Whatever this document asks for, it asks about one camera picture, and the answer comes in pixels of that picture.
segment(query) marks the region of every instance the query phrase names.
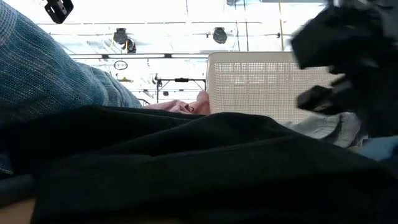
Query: pink fabric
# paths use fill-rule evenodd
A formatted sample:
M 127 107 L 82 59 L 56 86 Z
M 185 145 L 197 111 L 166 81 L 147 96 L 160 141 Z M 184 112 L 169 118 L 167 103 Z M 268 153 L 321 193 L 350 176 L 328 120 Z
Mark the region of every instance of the pink fabric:
M 210 114 L 209 94 L 206 91 L 199 92 L 197 100 L 192 103 L 185 103 L 180 100 L 173 100 L 165 103 L 147 105 L 145 109 L 166 110 L 183 114 Z

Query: blue plaid fabric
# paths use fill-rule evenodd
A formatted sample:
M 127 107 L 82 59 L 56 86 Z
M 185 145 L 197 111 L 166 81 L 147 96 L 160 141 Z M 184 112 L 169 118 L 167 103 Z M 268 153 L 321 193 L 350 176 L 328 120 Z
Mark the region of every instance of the blue plaid fabric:
M 84 105 L 142 107 L 110 74 L 73 61 L 0 0 L 0 128 Z M 0 171 L 11 174 L 6 149 L 0 150 Z

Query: laundry basket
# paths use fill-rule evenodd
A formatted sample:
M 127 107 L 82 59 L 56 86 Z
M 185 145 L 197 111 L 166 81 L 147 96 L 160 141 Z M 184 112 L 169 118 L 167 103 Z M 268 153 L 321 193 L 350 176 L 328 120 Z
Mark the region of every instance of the laundry basket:
M 212 53 L 207 68 L 210 110 L 299 122 L 310 113 L 296 108 L 297 95 L 336 78 L 326 68 L 300 70 L 291 52 Z

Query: black clothing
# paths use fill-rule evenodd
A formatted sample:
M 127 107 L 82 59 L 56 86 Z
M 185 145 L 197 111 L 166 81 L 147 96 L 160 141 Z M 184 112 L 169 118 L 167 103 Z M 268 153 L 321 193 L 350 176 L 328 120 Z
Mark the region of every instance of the black clothing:
M 87 106 L 0 138 L 15 172 L 38 180 L 32 223 L 145 214 L 187 223 L 395 217 L 397 181 L 387 169 L 265 116 Z

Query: black fabric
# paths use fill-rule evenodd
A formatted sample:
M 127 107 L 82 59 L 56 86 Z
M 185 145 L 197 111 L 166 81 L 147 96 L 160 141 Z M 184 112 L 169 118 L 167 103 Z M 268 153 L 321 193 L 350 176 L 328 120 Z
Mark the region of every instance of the black fabric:
M 0 138 L 16 173 L 39 180 L 32 223 L 397 218 L 385 214 L 397 198 L 388 169 L 265 116 L 88 106 L 5 129 Z

